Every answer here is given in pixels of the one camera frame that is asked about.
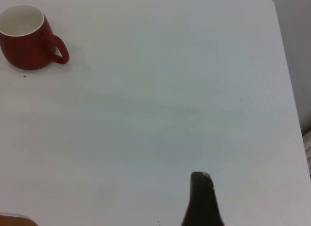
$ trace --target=white object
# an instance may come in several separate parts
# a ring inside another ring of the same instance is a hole
[[[311,225],[270,0],[0,0],[14,4],[42,9],[70,61],[26,72],[0,56],[0,211],[177,226],[204,171],[226,225]]]
[[[0,14],[0,33],[9,36],[28,35],[38,30],[44,22],[44,14],[29,5],[8,8]]]

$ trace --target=gray wall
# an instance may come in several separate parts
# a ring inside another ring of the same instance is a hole
[[[311,130],[311,0],[273,0],[281,27],[300,127]]]

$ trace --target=table surface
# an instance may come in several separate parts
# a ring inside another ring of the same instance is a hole
[[[204,171],[226,225],[311,225],[271,0],[0,0],[15,4],[44,11],[70,61],[22,71],[0,55],[1,212],[177,226]]]

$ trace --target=red mug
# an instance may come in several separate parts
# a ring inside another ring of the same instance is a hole
[[[0,14],[0,47],[12,65],[24,70],[69,60],[64,42],[53,35],[47,18],[29,5],[13,6]],[[55,54],[56,47],[62,56]]]

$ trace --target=black object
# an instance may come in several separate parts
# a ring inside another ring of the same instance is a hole
[[[181,226],[225,226],[220,217],[214,184],[209,174],[191,174],[190,201]]]

